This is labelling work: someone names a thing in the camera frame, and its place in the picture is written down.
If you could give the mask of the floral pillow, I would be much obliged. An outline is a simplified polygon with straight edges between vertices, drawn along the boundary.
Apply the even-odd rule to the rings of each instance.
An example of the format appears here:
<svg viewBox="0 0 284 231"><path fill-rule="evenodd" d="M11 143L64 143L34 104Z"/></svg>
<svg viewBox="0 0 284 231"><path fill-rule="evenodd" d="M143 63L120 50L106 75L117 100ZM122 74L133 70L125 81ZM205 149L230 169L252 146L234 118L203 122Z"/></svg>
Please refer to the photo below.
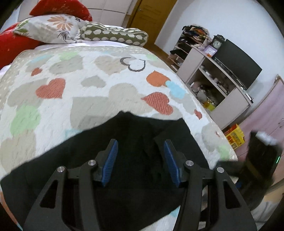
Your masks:
<svg viewBox="0 0 284 231"><path fill-rule="evenodd" d="M80 30L86 23L68 14L48 14L21 21L13 32L47 44L66 44L74 43L79 38Z"/></svg>

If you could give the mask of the yellow box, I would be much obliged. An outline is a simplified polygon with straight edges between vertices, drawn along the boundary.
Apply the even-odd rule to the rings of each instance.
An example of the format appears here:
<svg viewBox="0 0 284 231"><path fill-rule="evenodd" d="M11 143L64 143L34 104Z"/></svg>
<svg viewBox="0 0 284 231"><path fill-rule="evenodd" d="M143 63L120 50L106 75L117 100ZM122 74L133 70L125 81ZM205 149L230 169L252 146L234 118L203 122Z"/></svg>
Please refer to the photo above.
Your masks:
<svg viewBox="0 0 284 231"><path fill-rule="evenodd" d="M229 128L224 135L234 150L245 143L245 135L237 124Z"/></svg>

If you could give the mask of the black table clock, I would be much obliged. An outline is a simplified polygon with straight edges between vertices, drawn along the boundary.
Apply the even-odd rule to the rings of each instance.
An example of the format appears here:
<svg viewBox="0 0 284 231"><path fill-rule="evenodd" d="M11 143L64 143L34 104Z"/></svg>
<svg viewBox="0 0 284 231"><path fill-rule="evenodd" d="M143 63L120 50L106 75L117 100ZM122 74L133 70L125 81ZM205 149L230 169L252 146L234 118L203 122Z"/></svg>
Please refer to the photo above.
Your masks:
<svg viewBox="0 0 284 231"><path fill-rule="evenodd" d="M215 35L215 36L213 37L211 46L212 46L214 49L217 49L217 50L218 50L218 49L222 46L222 44L225 42L225 40L226 40L226 39L225 39L222 35L217 34L217 35Z"/></svg>

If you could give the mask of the red cushion far side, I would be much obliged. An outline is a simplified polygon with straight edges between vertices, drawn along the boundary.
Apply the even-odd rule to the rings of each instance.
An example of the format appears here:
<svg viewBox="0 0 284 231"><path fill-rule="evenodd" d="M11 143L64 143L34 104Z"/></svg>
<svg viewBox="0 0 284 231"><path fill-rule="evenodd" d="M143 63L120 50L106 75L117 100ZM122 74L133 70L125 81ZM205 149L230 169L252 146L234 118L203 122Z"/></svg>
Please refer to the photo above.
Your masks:
<svg viewBox="0 0 284 231"><path fill-rule="evenodd" d="M78 0L41 0L29 13L30 16L47 14L68 14L82 20L92 21L88 8Z"/></svg>

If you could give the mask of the white shelf unit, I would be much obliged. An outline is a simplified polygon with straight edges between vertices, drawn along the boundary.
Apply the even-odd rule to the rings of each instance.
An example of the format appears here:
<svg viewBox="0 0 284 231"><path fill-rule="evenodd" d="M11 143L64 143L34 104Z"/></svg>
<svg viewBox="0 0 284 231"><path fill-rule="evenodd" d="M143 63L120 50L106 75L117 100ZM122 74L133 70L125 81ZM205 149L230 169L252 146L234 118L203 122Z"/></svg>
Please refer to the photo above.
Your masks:
<svg viewBox="0 0 284 231"><path fill-rule="evenodd" d="M223 130L253 101L233 74L203 52L211 42L207 29L197 25L183 26L168 59L171 69Z"/></svg>

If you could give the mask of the heart patterned quilt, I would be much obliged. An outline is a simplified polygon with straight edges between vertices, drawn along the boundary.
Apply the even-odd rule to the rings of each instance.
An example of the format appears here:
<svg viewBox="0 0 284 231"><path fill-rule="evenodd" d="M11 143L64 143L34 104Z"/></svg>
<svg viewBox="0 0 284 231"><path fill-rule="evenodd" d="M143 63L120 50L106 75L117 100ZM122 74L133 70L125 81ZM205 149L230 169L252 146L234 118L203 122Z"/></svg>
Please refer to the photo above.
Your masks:
<svg viewBox="0 0 284 231"><path fill-rule="evenodd" d="M219 126L162 60L135 46L39 46L1 69L1 176L119 112L187 124L209 167L235 160Z"/></svg>

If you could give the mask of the black television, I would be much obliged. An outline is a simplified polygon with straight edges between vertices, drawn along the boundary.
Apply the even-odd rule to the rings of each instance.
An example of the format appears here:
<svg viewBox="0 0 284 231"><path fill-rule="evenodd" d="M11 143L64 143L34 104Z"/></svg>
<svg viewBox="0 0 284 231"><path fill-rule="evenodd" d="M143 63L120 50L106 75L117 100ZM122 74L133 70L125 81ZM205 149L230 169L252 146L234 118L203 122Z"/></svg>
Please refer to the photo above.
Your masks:
<svg viewBox="0 0 284 231"><path fill-rule="evenodd" d="M213 56L246 90L262 72L262 68L242 49L226 39Z"/></svg>

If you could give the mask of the purple picture frame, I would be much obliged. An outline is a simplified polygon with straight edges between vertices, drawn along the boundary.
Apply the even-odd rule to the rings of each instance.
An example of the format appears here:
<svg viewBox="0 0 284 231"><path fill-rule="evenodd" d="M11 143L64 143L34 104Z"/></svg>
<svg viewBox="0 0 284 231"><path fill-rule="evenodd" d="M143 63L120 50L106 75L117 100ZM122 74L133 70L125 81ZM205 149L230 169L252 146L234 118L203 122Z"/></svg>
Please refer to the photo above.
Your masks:
<svg viewBox="0 0 284 231"><path fill-rule="evenodd" d="M203 52L206 54L206 56L208 57L213 57L216 53L217 53L217 49L215 49L214 47L212 47L211 45L208 45Z"/></svg>

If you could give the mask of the red cushion near wall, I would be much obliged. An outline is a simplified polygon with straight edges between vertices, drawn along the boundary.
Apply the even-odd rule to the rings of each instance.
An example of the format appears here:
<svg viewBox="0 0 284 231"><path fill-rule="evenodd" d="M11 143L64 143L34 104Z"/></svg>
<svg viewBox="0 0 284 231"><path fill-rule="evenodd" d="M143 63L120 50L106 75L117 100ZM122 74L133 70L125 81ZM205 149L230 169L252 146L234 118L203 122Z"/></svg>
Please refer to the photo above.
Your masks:
<svg viewBox="0 0 284 231"><path fill-rule="evenodd" d="M0 69L13 62L15 57L25 50L32 50L42 42L13 33L18 23L13 24L0 35Z"/></svg>

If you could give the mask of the wooden door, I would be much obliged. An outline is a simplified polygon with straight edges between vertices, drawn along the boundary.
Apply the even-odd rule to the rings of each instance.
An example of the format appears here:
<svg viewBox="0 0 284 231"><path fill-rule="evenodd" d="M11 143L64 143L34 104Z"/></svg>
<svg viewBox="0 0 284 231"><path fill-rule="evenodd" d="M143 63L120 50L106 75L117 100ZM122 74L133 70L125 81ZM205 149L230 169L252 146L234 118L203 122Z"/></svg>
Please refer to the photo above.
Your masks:
<svg viewBox="0 0 284 231"><path fill-rule="evenodd" d="M148 34L147 44L154 44L177 0L139 0L136 2L127 27Z"/></svg>

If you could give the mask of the green dotted bolster pillow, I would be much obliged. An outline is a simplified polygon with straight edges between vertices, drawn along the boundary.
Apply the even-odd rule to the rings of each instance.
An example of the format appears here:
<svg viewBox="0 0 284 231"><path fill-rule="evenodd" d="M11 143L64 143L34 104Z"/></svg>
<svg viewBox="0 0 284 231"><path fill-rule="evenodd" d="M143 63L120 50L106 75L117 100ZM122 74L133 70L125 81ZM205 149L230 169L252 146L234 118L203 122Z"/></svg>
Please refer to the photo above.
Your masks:
<svg viewBox="0 0 284 231"><path fill-rule="evenodd" d="M137 28L123 28L98 22L88 22L80 30L80 39L86 41L113 41L143 47L148 41L148 34Z"/></svg>

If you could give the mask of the black pants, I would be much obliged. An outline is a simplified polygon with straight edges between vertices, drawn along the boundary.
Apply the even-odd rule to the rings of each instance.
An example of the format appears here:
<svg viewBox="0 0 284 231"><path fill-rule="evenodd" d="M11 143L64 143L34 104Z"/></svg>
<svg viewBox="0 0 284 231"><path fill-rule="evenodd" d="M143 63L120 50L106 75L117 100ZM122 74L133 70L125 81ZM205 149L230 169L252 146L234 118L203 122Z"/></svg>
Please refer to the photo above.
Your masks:
<svg viewBox="0 0 284 231"><path fill-rule="evenodd" d="M19 224L57 167L79 167L106 149L111 139L118 154L110 181L93 183L101 230L141 230L175 210L184 188L172 182L164 159L169 139L177 151L202 168L208 162L183 119L157 120L120 112L73 136L40 157L22 164L1 181L4 199Z"/></svg>

